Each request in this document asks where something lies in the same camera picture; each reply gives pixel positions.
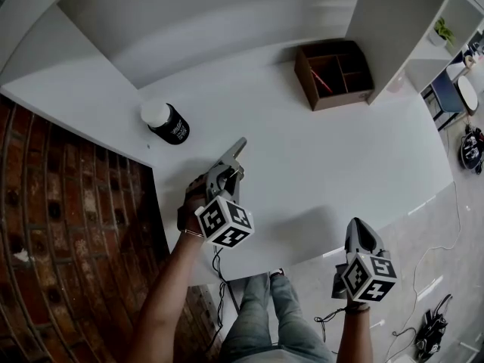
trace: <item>green plant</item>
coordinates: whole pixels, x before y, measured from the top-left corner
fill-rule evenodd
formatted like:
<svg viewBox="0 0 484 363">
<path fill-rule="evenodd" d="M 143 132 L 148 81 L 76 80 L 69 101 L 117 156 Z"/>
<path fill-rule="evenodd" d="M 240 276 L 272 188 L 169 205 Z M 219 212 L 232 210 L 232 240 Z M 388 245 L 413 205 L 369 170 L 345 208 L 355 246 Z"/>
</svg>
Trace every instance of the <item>green plant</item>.
<svg viewBox="0 0 484 363">
<path fill-rule="evenodd" d="M 443 17 L 436 21 L 435 26 L 433 26 L 434 30 L 439 34 L 439 36 L 445 39 L 450 45 L 454 45 L 454 34 L 452 31 L 445 26 L 445 20 Z"/>
</svg>

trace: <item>white lid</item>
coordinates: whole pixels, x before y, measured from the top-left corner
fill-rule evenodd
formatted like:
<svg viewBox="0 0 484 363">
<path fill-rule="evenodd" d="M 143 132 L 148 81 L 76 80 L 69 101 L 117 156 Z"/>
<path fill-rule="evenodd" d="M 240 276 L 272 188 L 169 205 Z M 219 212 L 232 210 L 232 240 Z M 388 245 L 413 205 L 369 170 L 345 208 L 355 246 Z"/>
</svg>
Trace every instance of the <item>white lid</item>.
<svg viewBox="0 0 484 363">
<path fill-rule="evenodd" d="M 155 98 L 141 105 L 141 119 L 151 126 L 151 128 L 158 128 L 166 123 L 171 112 L 169 106 L 159 98 Z"/>
</svg>

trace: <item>potted plant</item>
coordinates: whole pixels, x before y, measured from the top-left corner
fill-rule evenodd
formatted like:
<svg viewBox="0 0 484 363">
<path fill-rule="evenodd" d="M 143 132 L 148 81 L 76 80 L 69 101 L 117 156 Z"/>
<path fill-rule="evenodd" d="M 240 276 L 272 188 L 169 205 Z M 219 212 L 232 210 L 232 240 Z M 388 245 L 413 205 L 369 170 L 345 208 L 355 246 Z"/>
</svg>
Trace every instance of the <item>potted plant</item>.
<svg viewBox="0 0 484 363">
<path fill-rule="evenodd" d="M 429 39 L 437 47 L 445 47 L 447 42 L 454 45 L 455 37 L 452 31 L 445 26 L 445 20 L 441 17 L 436 21 L 433 30 L 430 30 Z"/>
</svg>

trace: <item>forearm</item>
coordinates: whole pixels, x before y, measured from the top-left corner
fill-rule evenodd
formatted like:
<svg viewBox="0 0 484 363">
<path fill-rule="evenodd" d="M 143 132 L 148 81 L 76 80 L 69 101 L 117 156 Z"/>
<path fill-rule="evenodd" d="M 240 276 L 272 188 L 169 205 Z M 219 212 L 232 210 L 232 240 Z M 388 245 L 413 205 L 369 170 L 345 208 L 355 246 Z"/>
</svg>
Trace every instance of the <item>forearm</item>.
<svg viewBox="0 0 484 363">
<path fill-rule="evenodd" d="M 203 240 L 181 234 L 144 301 L 125 363 L 165 363 L 173 359 L 175 329 L 182 313 L 194 260 Z"/>
<path fill-rule="evenodd" d="M 140 321 L 176 322 L 182 313 L 195 259 L 203 241 L 191 234 L 181 234 L 178 243 L 150 290 L 140 314 Z"/>
<path fill-rule="evenodd" d="M 372 363 L 370 309 L 346 313 L 337 363 Z"/>
</svg>

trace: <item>person's hand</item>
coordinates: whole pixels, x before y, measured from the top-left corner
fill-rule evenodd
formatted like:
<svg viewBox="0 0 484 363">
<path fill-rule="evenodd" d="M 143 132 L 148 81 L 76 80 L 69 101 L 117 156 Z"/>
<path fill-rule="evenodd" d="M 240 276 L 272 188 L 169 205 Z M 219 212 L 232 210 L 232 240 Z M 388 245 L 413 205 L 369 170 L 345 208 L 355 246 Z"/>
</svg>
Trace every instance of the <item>person's hand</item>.
<svg viewBox="0 0 484 363">
<path fill-rule="evenodd" d="M 195 210 L 206 205 L 206 173 L 198 176 L 185 191 L 185 201 L 178 209 L 178 229 L 187 229 L 201 234 L 202 229 L 195 216 Z"/>
</svg>

